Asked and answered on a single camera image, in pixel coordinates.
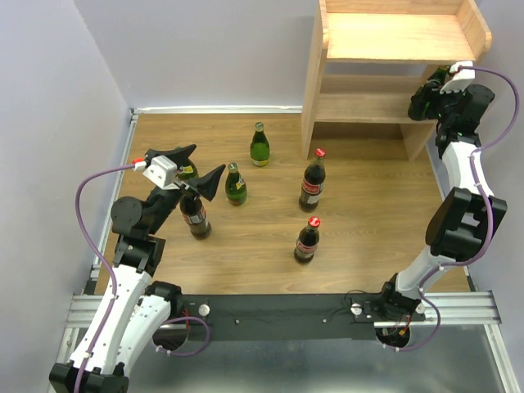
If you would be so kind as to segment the green bottle red-blue label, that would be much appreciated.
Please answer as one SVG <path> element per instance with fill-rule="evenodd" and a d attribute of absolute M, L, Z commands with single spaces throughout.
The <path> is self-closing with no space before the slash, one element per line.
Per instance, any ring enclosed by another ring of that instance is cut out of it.
<path fill-rule="evenodd" d="M 418 88 L 411 97 L 408 116 L 411 120 L 424 121 L 437 119 L 440 89 L 449 74 L 449 65 L 441 65 Z"/>

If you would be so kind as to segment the green bottle red-white label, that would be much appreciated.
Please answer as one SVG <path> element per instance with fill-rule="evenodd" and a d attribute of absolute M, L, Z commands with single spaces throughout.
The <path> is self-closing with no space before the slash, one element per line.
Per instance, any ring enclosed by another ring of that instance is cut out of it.
<path fill-rule="evenodd" d="M 246 201 L 246 183 L 239 172 L 237 164 L 234 162 L 228 164 L 225 193 L 228 202 L 234 206 L 240 206 Z"/>

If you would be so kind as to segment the green bottle yellow label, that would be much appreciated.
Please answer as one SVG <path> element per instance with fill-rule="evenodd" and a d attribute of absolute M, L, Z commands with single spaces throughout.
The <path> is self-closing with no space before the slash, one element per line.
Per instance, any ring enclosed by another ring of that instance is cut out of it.
<path fill-rule="evenodd" d="M 258 167 L 266 166 L 269 163 L 269 141 L 265 136 L 262 122 L 255 124 L 255 133 L 250 145 L 250 157 L 252 164 Z"/>

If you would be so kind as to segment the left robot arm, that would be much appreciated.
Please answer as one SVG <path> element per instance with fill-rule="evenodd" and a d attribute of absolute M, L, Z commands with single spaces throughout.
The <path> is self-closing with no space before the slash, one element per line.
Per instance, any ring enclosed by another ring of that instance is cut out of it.
<path fill-rule="evenodd" d="M 84 338 L 67 362 L 52 367 L 49 381 L 55 391 L 126 392 L 138 356 L 164 324 L 199 323 L 204 341 L 210 341 L 208 323 L 185 311 L 181 288 L 152 279 L 165 248 L 156 232 L 182 197 L 212 201 L 225 169 L 220 165 L 201 178 L 181 180 L 178 168 L 196 148 L 150 149 L 119 167 L 142 172 L 155 187 L 144 201 L 124 196 L 111 207 L 111 230 L 119 237 L 113 261 L 102 261 L 110 280 Z"/>

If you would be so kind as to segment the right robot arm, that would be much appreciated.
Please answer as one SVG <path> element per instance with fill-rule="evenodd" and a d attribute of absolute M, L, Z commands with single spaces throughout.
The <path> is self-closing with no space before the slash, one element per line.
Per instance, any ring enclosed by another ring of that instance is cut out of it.
<path fill-rule="evenodd" d="M 421 86 L 411 97 L 408 116 L 436 121 L 436 147 L 450 190 L 428 224 L 423 251 L 382 288 L 376 310 L 388 321 L 413 315 L 427 289 L 478 255 L 508 208 L 506 201 L 494 196 L 482 169 L 472 169 L 470 161 L 480 154 L 476 129 L 494 93 L 479 84 L 456 92 L 444 92 L 443 86 L 436 79 Z"/>

